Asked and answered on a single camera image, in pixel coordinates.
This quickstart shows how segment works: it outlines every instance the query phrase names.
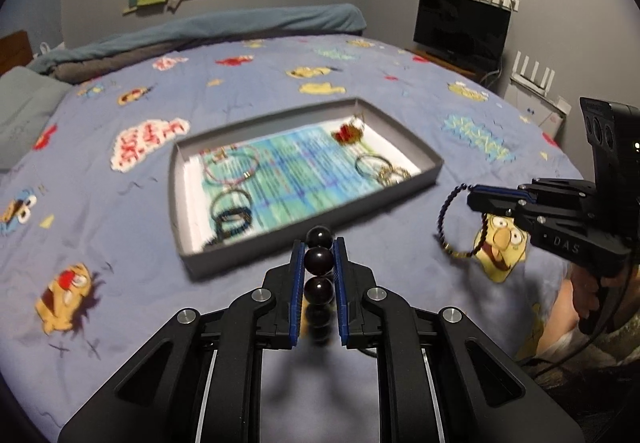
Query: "gray box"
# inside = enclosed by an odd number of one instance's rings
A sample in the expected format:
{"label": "gray box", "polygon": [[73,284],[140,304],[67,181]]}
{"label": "gray box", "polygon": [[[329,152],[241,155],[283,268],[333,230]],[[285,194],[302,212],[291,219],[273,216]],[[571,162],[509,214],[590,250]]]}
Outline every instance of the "gray box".
{"label": "gray box", "polygon": [[[185,183],[182,178],[176,179],[176,168],[180,164],[184,164],[204,149],[213,150],[332,119],[347,120],[361,112],[366,116],[367,125],[417,166],[420,169],[419,174],[277,230],[260,233],[229,245],[209,246],[200,253],[185,252],[185,234],[181,235],[181,232],[188,231],[188,222],[182,200],[179,199],[184,195]],[[169,214],[178,254],[194,280],[212,277],[231,267],[241,266],[252,259],[286,248],[296,239],[304,239],[306,232],[316,225],[327,225],[336,229],[350,220],[363,217],[424,190],[435,183],[442,165],[442,158],[414,133],[380,109],[358,98],[288,109],[188,137],[174,144],[169,165]]]}

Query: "person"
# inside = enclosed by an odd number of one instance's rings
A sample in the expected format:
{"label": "person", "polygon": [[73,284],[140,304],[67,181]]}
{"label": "person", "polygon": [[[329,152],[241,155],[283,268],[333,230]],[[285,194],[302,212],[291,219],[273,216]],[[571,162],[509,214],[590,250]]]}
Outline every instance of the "person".
{"label": "person", "polygon": [[[601,283],[607,287],[622,286],[626,275],[622,272],[615,279],[602,278]],[[613,419],[620,422],[623,416],[618,413],[625,405],[628,414],[628,404],[637,401],[632,398],[638,397],[640,387],[638,266],[632,270],[610,329],[579,354],[544,373],[550,363],[559,362],[589,340],[578,329],[578,322],[599,309],[597,289],[598,282],[593,275],[582,267],[570,266],[539,340],[537,364],[527,367],[536,383],[578,422],[588,443],[597,441]],[[623,432],[638,435],[640,425],[635,418],[626,415],[624,419],[623,423],[630,427],[625,425]]]}

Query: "camera lens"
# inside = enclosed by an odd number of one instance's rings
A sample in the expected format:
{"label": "camera lens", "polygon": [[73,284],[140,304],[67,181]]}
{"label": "camera lens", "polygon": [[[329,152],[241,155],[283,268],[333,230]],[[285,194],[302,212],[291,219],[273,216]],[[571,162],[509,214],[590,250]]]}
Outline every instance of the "camera lens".
{"label": "camera lens", "polygon": [[596,137],[596,141],[602,143],[602,129],[600,128],[598,118],[593,118],[593,134]]}
{"label": "camera lens", "polygon": [[613,148],[613,134],[611,133],[611,127],[609,127],[609,125],[604,126],[604,141],[607,142],[609,148]]}

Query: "blue blanket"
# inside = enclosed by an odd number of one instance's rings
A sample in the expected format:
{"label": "blue blanket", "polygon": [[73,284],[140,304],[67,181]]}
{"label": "blue blanket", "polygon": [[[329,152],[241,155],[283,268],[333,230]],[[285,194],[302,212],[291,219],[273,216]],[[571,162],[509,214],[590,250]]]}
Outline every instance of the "blue blanket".
{"label": "blue blanket", "polygon": [[[299,67],[330,70],[287,74]],[[227,42],[74,87],[1,180],[0,370],[47,438],[55,441],[175,312],[223,309],[289,259],[283,252],[190,282],[168,220],[169,143],[347,96],[382,109],[445,160],[436,186],[337,232],[350,259],[414,307],[460,307],[508,354],[530,354],[566,264],[530,247],[504,217],[490,217],[487,245],[469,261],[453,263],[433,235],[440,207],[463,182],[515,187],[534,177],[580,178],[553,141],[498,96],[380,42],[347,35]],[[145,152],[114,148],[134,128],[159,143]],[[125,156],[131,166],[118,169]],[[445,220],[462,250],[480,226],[462,197]],[[342,349],[337,335],[326,353],[305,339],[293,351],[267,352],[262,440],[376,441],[375,365]]]}

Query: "cartoon nose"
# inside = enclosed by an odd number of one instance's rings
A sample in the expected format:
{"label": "cartoon nose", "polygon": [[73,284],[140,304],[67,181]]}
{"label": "cartoon nose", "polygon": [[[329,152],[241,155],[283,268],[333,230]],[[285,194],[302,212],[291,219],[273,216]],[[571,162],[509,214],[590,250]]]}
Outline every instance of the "cartoon nose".
{"label": "cartoon nose", "polygon": [[507,249],[511,242],[511,230],[501,228],[494,234],[494,246],[498,249]]}

